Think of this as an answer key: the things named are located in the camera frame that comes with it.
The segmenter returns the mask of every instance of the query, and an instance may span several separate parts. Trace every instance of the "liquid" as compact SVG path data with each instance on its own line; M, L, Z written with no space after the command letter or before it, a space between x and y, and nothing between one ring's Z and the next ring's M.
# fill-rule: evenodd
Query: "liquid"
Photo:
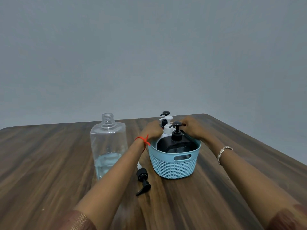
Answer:
M117 152L110 152L104 155L99 156L95 160L95 169L96 169L96 175L97 179L105 175L110 168L118 161L118 159L121 157L120 153Z

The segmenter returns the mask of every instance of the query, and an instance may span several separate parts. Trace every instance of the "light blue basket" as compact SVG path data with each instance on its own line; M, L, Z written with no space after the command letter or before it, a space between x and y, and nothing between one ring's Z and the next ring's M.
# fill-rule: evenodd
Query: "light blue basket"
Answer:
M148 152L155 172L159 176L168 179L184 178L191 175L194 172L197 156L201 147L201 142L199 140L192 140L197 144L197 149L182 153L166 153L159 151L153 147L153 145L157 143L152 142L151 146L148 146Z

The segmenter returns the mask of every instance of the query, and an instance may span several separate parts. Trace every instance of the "hand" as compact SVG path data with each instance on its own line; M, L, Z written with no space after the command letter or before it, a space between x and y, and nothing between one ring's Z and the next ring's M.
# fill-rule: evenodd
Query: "hand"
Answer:
M191 116L185 117L180 121L182 126L180 127L185 133L195 139L202 139L206 135L206 130L201 124Z
M146 138L148 134L148 142L152 139L159 138L163 134L163 129L160 126L158 120L150 122L146 125L146 127L142 130L141 136Z

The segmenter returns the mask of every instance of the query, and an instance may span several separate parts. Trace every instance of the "forearm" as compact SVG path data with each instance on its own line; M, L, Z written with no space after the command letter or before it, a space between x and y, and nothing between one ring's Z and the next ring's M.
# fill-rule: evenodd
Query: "forearm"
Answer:
M203 142L208 145L216 157L225 146L214 136L204 137ZM289 194L240 158L234 151L225 150L220 162L263 227L269 224L277 212L282 209L291 210L297 203Z
M84 213L98 230L108 229L144 149L137 139L114 166L95 184L75 207Z

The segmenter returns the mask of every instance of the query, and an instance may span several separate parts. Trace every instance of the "white bottle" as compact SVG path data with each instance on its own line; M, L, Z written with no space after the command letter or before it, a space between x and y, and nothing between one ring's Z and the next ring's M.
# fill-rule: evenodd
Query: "white bottle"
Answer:
M115 122L113 114L105 113L102 115L102 122L92 128L90 138L99 180L127 151L126 126Z
M173 116L168 115L168 116L161 118L160 120L162 120L162 119L166 119L167 124L164 126L163 134L160 136L160 138L157 140L157 143L154 145L155 148L157 148L157 144L158 144L160 139L162 139L163 137L167 137L167 136L172 135L172 132L175 130L174 127L170 128L170 126L172 125L171 120L173 119Z

